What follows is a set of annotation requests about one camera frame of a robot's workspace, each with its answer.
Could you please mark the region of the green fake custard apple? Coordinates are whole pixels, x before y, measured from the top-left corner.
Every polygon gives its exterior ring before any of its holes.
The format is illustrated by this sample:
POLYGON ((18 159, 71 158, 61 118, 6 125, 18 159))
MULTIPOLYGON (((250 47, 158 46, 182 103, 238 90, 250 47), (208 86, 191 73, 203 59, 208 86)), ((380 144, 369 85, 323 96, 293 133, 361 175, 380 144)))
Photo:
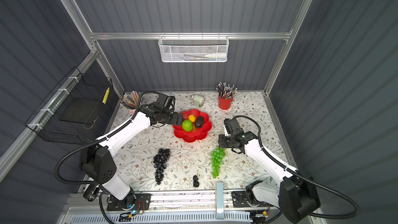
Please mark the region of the green fake custard apple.
POLYGON ((189 119, 186 119, 183 121, 181 127, 185 132, 191 132, 194 124, 189 119))

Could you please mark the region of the yellow fake pear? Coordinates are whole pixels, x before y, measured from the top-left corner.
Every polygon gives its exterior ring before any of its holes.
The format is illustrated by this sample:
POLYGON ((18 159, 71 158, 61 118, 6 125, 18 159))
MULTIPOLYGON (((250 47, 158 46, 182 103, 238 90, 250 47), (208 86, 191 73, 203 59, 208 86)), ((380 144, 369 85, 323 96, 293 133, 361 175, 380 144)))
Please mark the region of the yellow fake pear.
POLYGON ((195 115, 189 115, 189 116, 188 116, 188 119, 189 119, 192 123, 195 123, 197 117, 196 117, 195 115))

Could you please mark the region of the dark fake avocado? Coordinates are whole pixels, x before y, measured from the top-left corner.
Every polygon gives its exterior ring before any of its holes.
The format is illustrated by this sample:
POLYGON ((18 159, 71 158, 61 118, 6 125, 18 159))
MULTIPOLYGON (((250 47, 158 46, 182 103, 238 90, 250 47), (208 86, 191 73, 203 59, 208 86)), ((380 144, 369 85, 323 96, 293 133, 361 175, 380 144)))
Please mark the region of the dark fake avocado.
POLYGON ((196 119, 194 125, 195 125, 195 127, 196 127, 197 129, 202 128, 203 125, 204 125, 204 117, 203 117, 203 116, 199 116, 199 117, 196 119))

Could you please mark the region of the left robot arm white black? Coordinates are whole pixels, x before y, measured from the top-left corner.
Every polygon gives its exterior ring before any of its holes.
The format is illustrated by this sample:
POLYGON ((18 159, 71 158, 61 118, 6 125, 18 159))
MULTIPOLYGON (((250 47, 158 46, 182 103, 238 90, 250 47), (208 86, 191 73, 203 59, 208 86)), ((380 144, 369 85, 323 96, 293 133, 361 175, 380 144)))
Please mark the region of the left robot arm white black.
POLYGON ((175 112, 174 96, 153 93, 158 96, 155 102, 143 104, 146 92, 141 93, 133 116, 97 138, 98 144, 84 148, 80 154, 79 168, 93 179, 94 194, 99 188, 114 197, 126 210, 134 208, 137 199, 134 190, 117 174, 114 156, 134 136, 152 125, 182 125, 183 122, 183 114, 175 112))

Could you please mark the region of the small dark grape cluster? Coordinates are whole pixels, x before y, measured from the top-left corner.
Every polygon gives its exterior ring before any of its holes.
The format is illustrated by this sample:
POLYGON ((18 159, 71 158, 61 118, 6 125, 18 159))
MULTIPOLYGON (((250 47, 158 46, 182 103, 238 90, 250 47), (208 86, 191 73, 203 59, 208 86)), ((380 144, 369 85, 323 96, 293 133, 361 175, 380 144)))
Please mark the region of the small dark grape cluster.
POLYGON ((194 188, 198 188, 200 186, 199 178, 197 175, 193 176, 193 186, 194 186, 194 188))

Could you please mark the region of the dark purple fake grape bunch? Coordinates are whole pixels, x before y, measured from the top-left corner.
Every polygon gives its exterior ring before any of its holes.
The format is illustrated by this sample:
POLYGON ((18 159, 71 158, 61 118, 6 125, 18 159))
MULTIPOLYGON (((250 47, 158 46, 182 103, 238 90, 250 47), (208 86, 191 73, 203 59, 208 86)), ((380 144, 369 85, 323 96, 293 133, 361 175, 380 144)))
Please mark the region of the dark purple fake grape bunch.
POLYGON ((164 172, 170 156, 171 150, 169 148, 160 148, 153 158, 153 167, 155 168, 154 177, 157 185, 160 185, 164 179, 164 172))

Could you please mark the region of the green fake grape bunch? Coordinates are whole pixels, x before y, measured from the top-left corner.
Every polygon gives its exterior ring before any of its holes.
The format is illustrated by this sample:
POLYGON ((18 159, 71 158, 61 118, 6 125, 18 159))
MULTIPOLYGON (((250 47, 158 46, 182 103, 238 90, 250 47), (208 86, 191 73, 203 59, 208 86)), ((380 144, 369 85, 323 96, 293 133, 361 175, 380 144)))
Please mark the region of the green fake grape bunch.
POLYGON ((212 167, 212 178, 217 178, 220 173, 220 167, 223 164, 223 159, 226 156, 224 148, 217 147, 210 153, 210 161, 212 167))

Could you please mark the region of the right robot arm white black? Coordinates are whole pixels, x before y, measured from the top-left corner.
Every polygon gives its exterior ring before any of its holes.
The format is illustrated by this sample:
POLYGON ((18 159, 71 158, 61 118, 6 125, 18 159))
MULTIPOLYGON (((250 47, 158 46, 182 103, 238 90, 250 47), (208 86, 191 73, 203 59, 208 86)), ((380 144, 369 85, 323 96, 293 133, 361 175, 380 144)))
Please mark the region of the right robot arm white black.
POLYGON ((247 185, 244 191, 232 193, 234 204, 272 205, 294 224, 318 209, 321 203, 316 187, 295 176, 295 167, 263 146, 260 133, 245 132, 237 119, 233 117, 224 120, 224 134, 219 135, 219 147, 230 148, 236 154, 250 157, 271 176, 275 186, 256 180, 247 185))

